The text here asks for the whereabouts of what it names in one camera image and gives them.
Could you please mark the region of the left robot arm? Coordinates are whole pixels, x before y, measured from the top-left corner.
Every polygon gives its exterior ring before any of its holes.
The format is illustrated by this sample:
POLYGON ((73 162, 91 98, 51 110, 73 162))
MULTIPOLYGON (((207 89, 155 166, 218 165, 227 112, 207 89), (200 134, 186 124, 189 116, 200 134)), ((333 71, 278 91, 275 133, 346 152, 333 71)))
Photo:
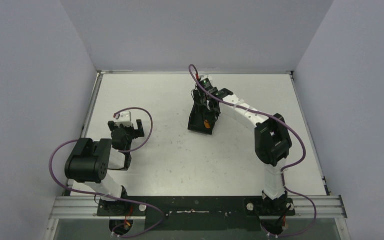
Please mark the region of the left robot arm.
POLYGON ((110 138, 94 141, 79 138, 68 157, 64 173, 68 179, 83 183, 94 193, 100 193, 99 209, 105 214, 126 215, 133 212, 127 191, 108 173, 109 170, 127 171, 132 156, 132 141, 144 137, 142 121, 136 124, 127 120, 109 121, 110 138))

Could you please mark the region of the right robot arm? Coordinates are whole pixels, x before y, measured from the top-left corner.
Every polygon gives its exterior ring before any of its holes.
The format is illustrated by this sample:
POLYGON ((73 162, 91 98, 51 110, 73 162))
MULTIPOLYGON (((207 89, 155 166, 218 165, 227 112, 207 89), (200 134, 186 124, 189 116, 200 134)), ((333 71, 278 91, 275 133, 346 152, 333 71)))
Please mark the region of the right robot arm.
POLYGON ((220 114, 225 114, 244 125, 254 134, 254 149, 264 164, 264 187, 261 207, 267 216, 294 215, 294 205, 288 198, 281 177, 281 168, 289 155, 292 141, 288 130, 275 118, 257 114, 255 109, 238 98, 232 91, 212 86, 209 75, 197 77, 192 90, 193 106, 189 116, 188 130, 211 135, 220 114))

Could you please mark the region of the orange handle screwdriver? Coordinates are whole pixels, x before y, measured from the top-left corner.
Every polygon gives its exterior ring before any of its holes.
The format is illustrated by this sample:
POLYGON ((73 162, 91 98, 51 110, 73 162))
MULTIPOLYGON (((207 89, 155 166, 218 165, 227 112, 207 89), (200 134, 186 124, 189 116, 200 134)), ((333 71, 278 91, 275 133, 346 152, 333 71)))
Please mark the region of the orange handle screwdriver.
POLYGON ((204 127, 206 129, 210 129, 211 128, 211 125, 210 125, 210 123, 209 123, 209 121, 207 119, 204 120, 204 127))

